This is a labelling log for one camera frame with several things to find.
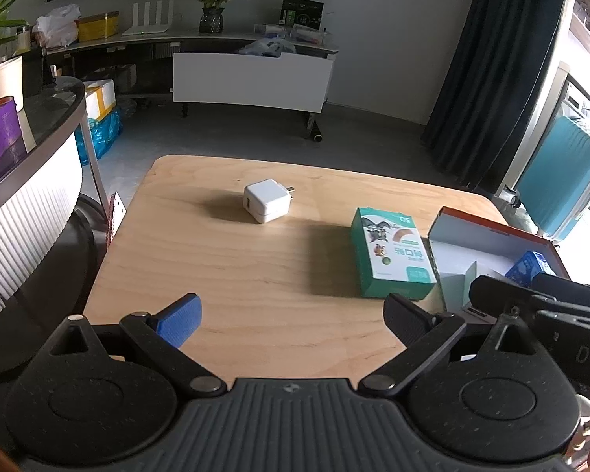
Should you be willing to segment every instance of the yellow box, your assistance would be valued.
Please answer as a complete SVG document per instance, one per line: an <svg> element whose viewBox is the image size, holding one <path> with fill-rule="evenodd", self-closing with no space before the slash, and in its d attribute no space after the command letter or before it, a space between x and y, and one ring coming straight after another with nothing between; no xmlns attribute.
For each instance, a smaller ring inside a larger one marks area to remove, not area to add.
<svg viewBox="0 0 590 472"><path fill-rule="evenodd" d="M120 11L89 15L79 19L79 42L111 37L118 33Z"/></svg>

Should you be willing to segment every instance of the white router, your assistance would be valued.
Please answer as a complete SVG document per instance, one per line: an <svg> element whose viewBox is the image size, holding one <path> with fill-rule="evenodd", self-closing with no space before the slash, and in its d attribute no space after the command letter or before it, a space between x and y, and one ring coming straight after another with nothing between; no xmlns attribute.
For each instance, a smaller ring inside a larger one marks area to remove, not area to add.
<svg viewBox="0 0 590 472"><path fill-rule="evenodd" d="M123 32L127 35L146 35L146 34L163 34L173 24L173 7L175 2L168 1L168 22L162 24L162 1L158 0L155 7L155 24L149 24L151 21L151 2L144 3L144 24L138 25L138 11L140 4L133 4L133 25L129 30Z"/></svg>

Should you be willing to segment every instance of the open box lid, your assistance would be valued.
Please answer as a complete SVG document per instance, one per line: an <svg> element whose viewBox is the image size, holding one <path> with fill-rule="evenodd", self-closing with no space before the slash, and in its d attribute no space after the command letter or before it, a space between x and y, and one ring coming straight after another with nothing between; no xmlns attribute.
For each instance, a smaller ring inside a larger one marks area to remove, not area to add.
<svg viewBox="0 0 590 472"><path fill-rule="evenodd" d="M570 280L549 240L458 209L439 211L428 242L444 306L450 312L461 310L466 271L474 261L505 275L527 250L533 250L544 256L555 275Z"/></svg>

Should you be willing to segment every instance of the blue plastic bag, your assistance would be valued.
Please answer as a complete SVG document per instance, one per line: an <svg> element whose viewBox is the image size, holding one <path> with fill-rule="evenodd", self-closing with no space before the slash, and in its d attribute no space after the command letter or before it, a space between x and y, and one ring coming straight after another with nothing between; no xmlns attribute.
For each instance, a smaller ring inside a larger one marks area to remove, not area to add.
<svg viewBox="0 0 590 472"><path fill-rule="evenodd" d="M285 39L259 39L238 50L241 55L274 56L279 58L282 53L297 53L295 46Z"/></svg>
<svg viewBox="0 0 590 472"><path fill-rule="evenodd" d="M118 108L114 108L107 117L101 122L95 119L87 119L92 130L92 142L94 142L94 152L96 152L96 159L100 160L103 155L111 148L112 144L123 130L123 123L120 120ZM83 133L81 133L81 126L74 131L74 137L77 139L77 149L79 150L79 160L81 165L89 165L87 160L87 153L85 151L85 144L83 143Z"/></svg>

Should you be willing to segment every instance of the dark curtain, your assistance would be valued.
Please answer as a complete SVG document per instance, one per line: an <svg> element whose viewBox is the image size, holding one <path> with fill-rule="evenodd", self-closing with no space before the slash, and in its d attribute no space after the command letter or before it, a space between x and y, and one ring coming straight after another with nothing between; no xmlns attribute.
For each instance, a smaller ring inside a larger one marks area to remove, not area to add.
<svg viewBox="0 0 590 472"><path fill-rule="evenodd" d="M564 0L473 0L422 140L441 169L493 193L538 97Z"/></svg>

